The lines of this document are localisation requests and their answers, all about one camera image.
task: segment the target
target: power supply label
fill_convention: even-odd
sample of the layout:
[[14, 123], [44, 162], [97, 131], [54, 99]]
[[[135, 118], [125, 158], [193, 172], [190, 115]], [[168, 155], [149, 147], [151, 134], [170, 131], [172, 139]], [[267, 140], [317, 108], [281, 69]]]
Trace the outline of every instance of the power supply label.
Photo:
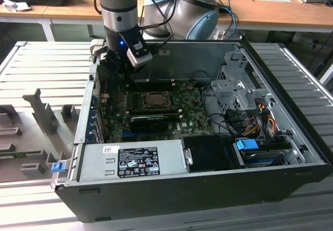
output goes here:
[[136, 177], [160, 174], [157, 147], [120, 149], [118, 177]]

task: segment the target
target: metal bracket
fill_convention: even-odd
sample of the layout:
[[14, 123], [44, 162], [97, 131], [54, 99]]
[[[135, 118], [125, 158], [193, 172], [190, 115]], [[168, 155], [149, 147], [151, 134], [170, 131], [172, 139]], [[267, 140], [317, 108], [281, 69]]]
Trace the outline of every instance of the metal bracket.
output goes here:
[[39, 122], [46, 134], [53, 134], [56, 131], [56, 127], [53, 125], [53, 120], [56, 118], [51, 106], [49, 104], [44, 104], [40, 98], [41, 90], [36, 89], [34, 94], [25, 94], [22, 98], [28, 101], [34, 110], [34, 117], [37, 122]]

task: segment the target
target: motherboard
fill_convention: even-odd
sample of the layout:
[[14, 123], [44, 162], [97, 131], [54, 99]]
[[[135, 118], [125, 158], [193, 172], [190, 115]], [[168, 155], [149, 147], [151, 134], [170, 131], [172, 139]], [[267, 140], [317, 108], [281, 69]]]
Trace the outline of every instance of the motherboard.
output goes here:
[[109, 143], [213, 134], [196, 82], [118, 85], [105, 102]]

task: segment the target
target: wooden desk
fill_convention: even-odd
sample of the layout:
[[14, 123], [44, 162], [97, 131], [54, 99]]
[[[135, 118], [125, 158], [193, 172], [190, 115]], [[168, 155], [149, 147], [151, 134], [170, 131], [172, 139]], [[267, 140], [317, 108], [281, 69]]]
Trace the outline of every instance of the wooden desk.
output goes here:
[[[139, 16], [142, 4], [143, 0], [138, 0]], [[302, 5], [300, 0], [291, 0], [291, 3], [231, 0], [230, 5], [239, 18], [239, 29], [304, 32], [331, 32], [333, 29], [333, 8], [325, 5]], [[0, 7], [0, 21], [40, 23], [48, 41], [55, 40], [52, 24], [87, 24], [89, 30], [93, 24], [103, 24], [93, 0], [68, 0], [62, 7], [32, 6], [30, 11], [17, 13]], [[230, 16], [221, 14], [221, 29], [229, 24]]]
[[[300, 0], [268, 2], [231, 0], [232, 11], [238, 16], [240, 29], [331, 32], [333, 8], [326, 5], [302, 4]], [[229, 23], [230, 16], [220, 16], [219, 23]]]
[[0, 6], [0, 17], [27, 17], [27, 18], [42, 18], [43, 12], [47, 6], [31, 6], [31, 10], [27, 11], [8, 11], [6, 7]]

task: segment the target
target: green circuit board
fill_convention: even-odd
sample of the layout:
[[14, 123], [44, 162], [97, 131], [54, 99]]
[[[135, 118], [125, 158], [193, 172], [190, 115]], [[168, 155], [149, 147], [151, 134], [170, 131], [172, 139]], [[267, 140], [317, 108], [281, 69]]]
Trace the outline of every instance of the green circuit board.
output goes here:
[[[146, 97], [158, 96], [155, 102], [145, 101]], [[208, 116], [201, 107], [202, 97], [200, 88], [195, 83], [174, 83], [171, 91], [136, 91], [131, 92], [128, 86], [119, 86], [109, 99], [109, 107], [105, 117], [109, 143], [144, 142], [152, 140], [180, 139], [184, 136], [213, 134]], [[168, 123], [168, 129], [160, 133], [132, 133], [130, 121], [140, 117], [140, 112], [149, 107], [165, 105], [167, 109], [180, 110], [181, 118], [173, 117]]]

